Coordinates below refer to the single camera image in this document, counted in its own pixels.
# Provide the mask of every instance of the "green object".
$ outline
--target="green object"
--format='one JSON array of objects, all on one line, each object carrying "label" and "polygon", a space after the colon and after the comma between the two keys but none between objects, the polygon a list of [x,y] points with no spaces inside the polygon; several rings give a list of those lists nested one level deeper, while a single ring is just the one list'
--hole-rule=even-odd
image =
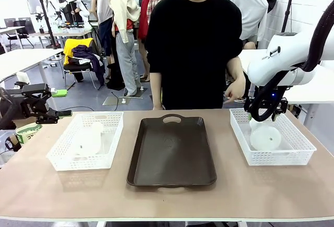
[{"label": "green object", "polygon": [[17,138],[19,139],[20,144],[26,144],[41,128],[42,125],[32,123],[16,129]]},{"label": "green object", "polygon": [[67,90],[57,90],[57,94],[52,94],[53,98],[62,98],[67,96]]}]

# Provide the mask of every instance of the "black tray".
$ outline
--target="black tray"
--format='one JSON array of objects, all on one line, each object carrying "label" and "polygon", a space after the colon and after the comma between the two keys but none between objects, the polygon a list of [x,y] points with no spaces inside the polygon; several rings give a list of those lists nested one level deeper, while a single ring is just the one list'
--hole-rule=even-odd
[{"label": "black tray", "polygon": [[[181,122],[164,122],[178,117]],[[191,187],[217,179],[204,120],[169,114],[141,120],[127,182],[133,186]]]}]

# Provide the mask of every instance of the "gray sweatpants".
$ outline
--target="gray sweatpants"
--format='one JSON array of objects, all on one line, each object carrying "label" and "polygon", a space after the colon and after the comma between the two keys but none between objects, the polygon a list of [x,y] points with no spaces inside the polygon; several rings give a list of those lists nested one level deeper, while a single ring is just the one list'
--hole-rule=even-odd
[{"label": "gray sweatpants", "polygon": [[127,31],[126,34],[129,40],[127,43],[123,43],[119,33],[116,35],[116,50],[125,88],[128,91],[128,95],[135,95],[137,87],[141,87],[135,56],[135,39],[131,31]]}]

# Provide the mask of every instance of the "black pole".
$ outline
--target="black pole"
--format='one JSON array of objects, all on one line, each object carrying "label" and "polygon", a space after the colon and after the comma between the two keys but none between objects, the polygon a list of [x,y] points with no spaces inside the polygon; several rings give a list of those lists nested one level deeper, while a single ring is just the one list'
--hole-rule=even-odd
[{"label": "black pole", "polygon": [[289,0],[288,7],[287,7],[287,10],[285,12],[284,23],[283,23],[283,27],[282,27],[282,31],[281,31],[282,33],[285,32],[285,29],[287,27],[288,18],[289,18],[289,15],[290,15],[291,4],[292,4],[292,0]]},{"label": "black pole", "polygon": [[45,10],[44,1],[40,0],[40,3],[42,5],[44,18],[45,18],[45,21],[46,21],[47,29],[49,30],[49,34],[50,34],[50,38],[51,38],[51,43],[53,45],[53,49],[57,49],[57,45],[56,45],[56,42],[54,41],[53,33],[52,33],[51,26],[50,26],[50,23],[49,23],[49,18],[47,17],[47,13],[46,13],[46,10]]}]

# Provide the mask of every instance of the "tabletop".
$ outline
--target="tabletop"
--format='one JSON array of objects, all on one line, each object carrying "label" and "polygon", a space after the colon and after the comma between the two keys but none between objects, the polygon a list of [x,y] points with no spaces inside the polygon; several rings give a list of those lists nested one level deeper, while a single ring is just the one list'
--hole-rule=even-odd
[{"label": "tabletop", "polygon": [[0,55],[0,79],[29,68],[63,49],[25,49],[14,50]]},{"label": "tabletop", "polygon": [[5,29],[0,29],[0,34],[6,34],[6,33],[9,33],[13,30],[18,30],[18,29],[22,29],[24,28],[24,26],[16,26],[16,27],[8,27],[8,28],[5,28]]},{"label": "tabletop", "polygon": [[[61,32],[61,33],[53,33],[54,37],[82,37],[86,34],[91,33],[91,30],[85,30],[83,32]],[[29,34],[30,37],[49,37],[48,33],[33,33]]]},{"label": "tabletop", "polygon": [[[243,50],[239,57],[244,72],[247,73],[252,60],[261,59],[266,51]],[[315,76],[309,83],[292,87],[285,92],[284,97],[290,104],[334,103],[334,71],[318,65]]]},{"label": "tabletop", "polygon": [[[126,183],[140,121],[169,113],[204,119],[218,177],[214,185],[152,189]],[[248,166],[229,110],[129,111],[110,169],[57,172],[46,154],[73,117],[43,125],[0,170],[0,216],[43,221],[333,219],[334,157],[290,112],[287,117],[317,148],[306,166]]]}]

